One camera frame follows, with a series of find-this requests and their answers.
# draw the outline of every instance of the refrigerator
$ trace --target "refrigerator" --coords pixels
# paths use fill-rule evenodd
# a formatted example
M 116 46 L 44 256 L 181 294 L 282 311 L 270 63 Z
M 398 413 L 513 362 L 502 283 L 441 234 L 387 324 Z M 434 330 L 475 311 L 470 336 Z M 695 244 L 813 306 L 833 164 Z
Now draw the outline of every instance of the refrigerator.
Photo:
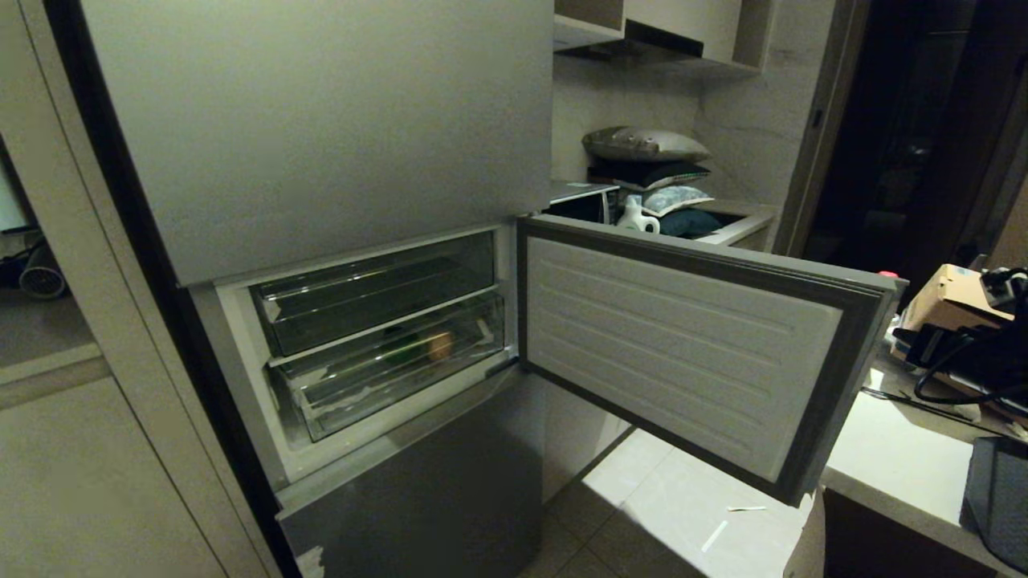
M 817 482 L 902 283 L 540 214 L 552 11 L 48 6 L 287 574 L 516 576 L 543 383 L 786 504 Z

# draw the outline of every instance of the refrigerator bottom door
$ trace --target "refrigerator bottom door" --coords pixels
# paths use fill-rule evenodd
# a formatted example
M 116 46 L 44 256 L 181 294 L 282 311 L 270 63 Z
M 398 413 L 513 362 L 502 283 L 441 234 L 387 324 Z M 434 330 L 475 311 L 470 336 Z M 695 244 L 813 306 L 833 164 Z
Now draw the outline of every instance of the refrigerator bottom door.
M 533 382 L 506 369 L 280 492 L 304 575 L 517 576 L 542 519 Z

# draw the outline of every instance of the dark doorway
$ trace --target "dark doorway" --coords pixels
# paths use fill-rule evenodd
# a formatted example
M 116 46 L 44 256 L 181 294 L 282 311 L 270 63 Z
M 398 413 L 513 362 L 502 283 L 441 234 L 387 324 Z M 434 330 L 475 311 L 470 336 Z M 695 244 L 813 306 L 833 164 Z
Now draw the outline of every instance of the dark doorway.
M 874 0 L 803 257 L 896 272 L 911 296 L 988 252 L 1026 53 L 1028 2 Z

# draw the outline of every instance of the wall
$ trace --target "wall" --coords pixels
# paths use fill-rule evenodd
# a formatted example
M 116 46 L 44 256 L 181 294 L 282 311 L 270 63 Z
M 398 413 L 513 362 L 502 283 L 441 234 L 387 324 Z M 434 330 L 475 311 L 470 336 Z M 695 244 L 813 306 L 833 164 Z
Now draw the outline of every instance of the wall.
M 688 78 L 554 56 L 552 177 L 585 179 L 582 137 L 599 129 L 632 124 L 693 136 L 700 88 Z
M 694 125 L 713 153 L 705 190 L 781 207 L 788 193 L 834 0 L 777 2 L 764 73 L 706 80 Z

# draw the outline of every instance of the range hood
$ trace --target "range hood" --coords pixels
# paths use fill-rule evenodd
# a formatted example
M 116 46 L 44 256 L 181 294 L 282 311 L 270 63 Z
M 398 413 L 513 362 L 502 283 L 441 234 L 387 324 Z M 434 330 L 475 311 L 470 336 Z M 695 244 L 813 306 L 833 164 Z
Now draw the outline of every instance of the range hood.
M 703 42 L 626 19 L 623 39 L 558 50 L 556 53 L 604 62 L 621 61 L 626 64 L 648 65 L 702 58 Z

